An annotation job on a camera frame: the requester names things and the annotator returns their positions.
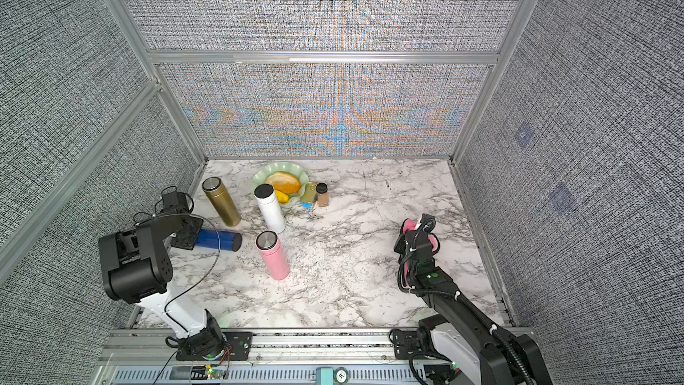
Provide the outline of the pink thermos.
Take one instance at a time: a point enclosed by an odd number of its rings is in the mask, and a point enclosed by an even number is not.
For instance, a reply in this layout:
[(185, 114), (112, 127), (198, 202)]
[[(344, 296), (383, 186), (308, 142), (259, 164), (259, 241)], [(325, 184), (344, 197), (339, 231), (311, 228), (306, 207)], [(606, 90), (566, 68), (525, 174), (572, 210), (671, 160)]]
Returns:
[(287, 278), (290, 266), (279, 235), (273, 231), (263, 231), (255, 244), (270, 276), (276, 281)]

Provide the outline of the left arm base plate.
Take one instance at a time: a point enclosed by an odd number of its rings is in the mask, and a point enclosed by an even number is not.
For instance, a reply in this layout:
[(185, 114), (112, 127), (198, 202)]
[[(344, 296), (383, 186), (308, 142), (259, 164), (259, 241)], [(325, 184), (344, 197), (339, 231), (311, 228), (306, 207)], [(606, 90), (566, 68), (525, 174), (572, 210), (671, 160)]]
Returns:
[(221, 361), (247, 361), (251, 352), (254, 333), (224, 332), (224, 340), (208, 345), (200, 344), (198, 335), (185, 340), (179, 345), (175, 360), (177, 361), (207, 361), (218, 364)]

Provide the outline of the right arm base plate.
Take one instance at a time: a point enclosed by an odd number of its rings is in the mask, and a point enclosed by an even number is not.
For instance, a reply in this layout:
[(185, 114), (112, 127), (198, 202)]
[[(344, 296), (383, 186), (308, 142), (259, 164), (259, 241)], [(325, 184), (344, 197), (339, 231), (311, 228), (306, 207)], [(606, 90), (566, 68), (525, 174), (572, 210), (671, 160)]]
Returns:
[(437, 359), (429, 332), (422, 328), (391, 329), (388, 338), (397, 360)]

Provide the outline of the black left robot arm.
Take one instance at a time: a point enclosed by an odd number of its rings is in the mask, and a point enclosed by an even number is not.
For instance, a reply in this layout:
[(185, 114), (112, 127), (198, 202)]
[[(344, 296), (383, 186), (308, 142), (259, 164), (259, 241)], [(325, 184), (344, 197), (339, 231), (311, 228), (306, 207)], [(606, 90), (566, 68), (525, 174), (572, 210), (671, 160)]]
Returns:
[(174, 186), (161, 193), (161, 210), (129, 230), (105, 235), (98, 250), (103, 288), (113, 301), (149, 310), (171, 328), (167, 345), (178, 360), (217, 360), (229, 351), (217, 319), (193, 302), (174, 282), (169, 248), (191, 251), (201, 237), (204, 218), (194, 202)]

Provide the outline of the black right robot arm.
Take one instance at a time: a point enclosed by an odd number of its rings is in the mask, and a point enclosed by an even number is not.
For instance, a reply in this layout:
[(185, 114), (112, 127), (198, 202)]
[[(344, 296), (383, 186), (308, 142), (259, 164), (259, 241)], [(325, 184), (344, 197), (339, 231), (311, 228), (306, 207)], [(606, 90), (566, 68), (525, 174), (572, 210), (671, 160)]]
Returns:
[(412, 331), (393, 329), (395, 356), (407, 362), (420, 384), (449, 384), (464, 377), (473, 384), (550, 384), (537, 343), (488, 317), (436, 265), (441, 243), (436, 218), (424, 214), (402, 222), (394, 251), (397, 287), (434, 310)]

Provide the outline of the blue thermos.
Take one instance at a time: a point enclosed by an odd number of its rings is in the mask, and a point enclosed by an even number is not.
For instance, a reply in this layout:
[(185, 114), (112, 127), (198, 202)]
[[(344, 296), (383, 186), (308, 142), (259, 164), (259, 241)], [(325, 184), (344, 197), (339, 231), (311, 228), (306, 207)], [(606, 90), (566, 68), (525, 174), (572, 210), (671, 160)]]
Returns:
[(201, 229), (195, 245), (212, 250), (237, 252), (242, 247), (242, 234)]

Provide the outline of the gold gradient thermos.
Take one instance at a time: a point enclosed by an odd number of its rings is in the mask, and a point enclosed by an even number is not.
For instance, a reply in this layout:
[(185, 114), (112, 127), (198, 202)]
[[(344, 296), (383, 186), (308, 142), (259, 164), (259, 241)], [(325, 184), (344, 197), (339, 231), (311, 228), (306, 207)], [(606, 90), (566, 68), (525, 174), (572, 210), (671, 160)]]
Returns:
[(202, 182), (201, 187), (226, 226), (238, 226), (242, 221), (242, 216), (221, 178), (210, 176)]

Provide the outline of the white thermos black lid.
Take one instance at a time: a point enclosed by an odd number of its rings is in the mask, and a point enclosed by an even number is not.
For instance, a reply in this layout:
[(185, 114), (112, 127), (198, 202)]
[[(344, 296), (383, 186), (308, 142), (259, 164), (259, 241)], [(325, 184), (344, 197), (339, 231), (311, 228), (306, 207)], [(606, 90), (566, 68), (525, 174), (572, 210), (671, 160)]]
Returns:
[(254, 190), (254, 197), (267, 229), (278, 235), (283, 233), (286, 228), (286, 222), (274, 187), (267, 183), (258, 185)]

